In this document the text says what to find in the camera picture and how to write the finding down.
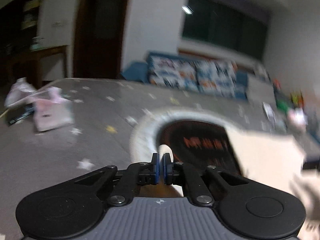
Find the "right butterfly pillow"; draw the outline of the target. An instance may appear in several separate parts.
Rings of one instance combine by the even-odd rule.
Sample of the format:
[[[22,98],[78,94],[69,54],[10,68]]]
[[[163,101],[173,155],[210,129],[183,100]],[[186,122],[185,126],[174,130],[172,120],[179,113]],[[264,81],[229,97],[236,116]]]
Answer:
[[[196,77],[201,93],[226,98],[235,97],[234,62],[229,60],[197,61]]]

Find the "cream white garment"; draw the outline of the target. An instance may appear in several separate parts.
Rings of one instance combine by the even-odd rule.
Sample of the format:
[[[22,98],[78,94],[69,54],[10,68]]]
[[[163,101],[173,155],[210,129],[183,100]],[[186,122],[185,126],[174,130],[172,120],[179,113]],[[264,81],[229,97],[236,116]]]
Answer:
[[[300,239],[319,239],[319,168],[303,169],[307,157],[291,135],[228,129],[242,176],[299,198],[306,209]]]

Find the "blue corner sofa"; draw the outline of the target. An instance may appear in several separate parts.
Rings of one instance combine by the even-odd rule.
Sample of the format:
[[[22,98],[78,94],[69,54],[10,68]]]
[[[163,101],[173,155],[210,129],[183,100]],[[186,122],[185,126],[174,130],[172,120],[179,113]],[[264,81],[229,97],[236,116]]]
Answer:
[[[121,75],[129,81],[244,99],[252,103],[272,104],[276,99],[268,73],[261,65],[247,69],[232,60],[151,51],[145,61],[131,62]]]

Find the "butterfly pillow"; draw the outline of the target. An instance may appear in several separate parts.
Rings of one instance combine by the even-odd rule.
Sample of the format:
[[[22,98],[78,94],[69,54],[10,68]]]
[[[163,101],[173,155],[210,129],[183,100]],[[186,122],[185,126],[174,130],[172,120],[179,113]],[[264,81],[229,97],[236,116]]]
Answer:
[[[196,77],[201,93],[226,98],[235,97],[234,62],[229,60],[197,61]]]
[[[148,81],[157,86],[198,91],[196,64],[190,60],[152,55],[148,62]]]

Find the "yellow orange plush toys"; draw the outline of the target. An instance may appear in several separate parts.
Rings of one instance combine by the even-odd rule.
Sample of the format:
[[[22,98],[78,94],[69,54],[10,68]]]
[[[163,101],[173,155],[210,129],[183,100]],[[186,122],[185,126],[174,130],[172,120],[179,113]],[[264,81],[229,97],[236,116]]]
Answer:
[[[304,108],[304,98],[301,91],[290,93],[290,99],[295,108]]]

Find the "green bowl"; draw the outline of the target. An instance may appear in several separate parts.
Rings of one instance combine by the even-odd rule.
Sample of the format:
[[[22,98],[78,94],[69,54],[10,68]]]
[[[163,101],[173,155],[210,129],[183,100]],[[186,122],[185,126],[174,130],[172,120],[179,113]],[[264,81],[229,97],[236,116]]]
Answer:
[[[292,109],[292,103],[287,98],[276,98],[277,109],[283,113],[287,113]]]

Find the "grey cushion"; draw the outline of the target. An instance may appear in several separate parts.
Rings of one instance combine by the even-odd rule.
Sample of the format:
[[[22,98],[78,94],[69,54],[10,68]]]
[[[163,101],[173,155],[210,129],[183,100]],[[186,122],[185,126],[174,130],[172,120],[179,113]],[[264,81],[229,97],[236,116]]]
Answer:
[[[247,78],[246,96],[248,101],[252,104],[276,104],[272,83],[263,81],[253,75],[249,75]]]

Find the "pink white bag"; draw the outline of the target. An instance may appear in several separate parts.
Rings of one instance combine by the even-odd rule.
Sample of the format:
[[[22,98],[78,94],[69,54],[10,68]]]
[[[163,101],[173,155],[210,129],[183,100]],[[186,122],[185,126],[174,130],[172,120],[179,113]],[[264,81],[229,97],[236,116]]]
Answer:
[[[11,87],[4,107],[8,110],[7,122],[13,125],[28,116],[33,116],[39,132],[45,132],[74,124],[73,105],[65,98],[62,89],[48,87],[41,90],[18,79]]]

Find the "black induction cooktop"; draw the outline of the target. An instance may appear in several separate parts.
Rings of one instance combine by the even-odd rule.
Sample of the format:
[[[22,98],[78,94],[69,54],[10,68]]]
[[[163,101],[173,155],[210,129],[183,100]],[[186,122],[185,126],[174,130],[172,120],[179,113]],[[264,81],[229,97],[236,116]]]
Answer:
[[[167,145],[174,161],[190,163],[199,170],[213,165],[240,175],[240,165],[227,135],[229,128],[238,127],[212,111],[159,109],[146,114],[134,127],[130,138],[131,160],[147,161],[161,145]]]

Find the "wooden side table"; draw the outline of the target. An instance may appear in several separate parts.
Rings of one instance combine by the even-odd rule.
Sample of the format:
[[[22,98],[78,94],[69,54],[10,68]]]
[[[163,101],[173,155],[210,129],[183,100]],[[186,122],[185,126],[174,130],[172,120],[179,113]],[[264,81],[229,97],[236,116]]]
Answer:
[[[60,67],[60,73],[52,74],[53,78],[57,76],[58,79],[68,77],[67,74],[67,45],[47,47],[32,50],[26,53],[23,57],[24,63],[34,64],[35,77],[32,84],[35,88],[41,88],[43,86],[43,77],[49,74],[55,67]]]

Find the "dark window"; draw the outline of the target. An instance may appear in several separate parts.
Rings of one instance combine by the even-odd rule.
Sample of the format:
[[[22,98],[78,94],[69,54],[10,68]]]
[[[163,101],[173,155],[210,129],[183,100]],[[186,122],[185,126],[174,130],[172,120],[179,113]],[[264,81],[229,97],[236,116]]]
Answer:
[[[188,5],[193,13],[185,16],[183,38],[262,59],[268,30],[266,24],[211,0],[189,0]]]

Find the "left butterfly pillow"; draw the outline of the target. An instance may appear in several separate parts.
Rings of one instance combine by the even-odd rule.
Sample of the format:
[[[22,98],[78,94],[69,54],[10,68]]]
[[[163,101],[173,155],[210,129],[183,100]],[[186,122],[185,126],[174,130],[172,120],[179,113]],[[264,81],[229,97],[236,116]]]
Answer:
[[[148,81],[157,86],[198,91],[196,64],[190,60],[152,55],[148,62]]]

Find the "grey star tablecloth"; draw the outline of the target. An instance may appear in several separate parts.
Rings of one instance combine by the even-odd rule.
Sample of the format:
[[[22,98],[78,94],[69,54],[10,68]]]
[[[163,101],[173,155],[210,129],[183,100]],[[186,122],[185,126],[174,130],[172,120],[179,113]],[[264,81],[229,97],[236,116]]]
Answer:
[[[184,107],[212,111],[245,132],[279,135],[260,106],[244,100],[116,80],[63,79],[53,85],[73,103],[75,123],[38,132],[32,117],[7,126],[1,123],[1,237],[20,239],[15,218],[26,195],[106,165],[125,168],[133,161],[130,138],[142,117],[153,111]],[[291,135],[307,154],[317,151],[306,135]]]

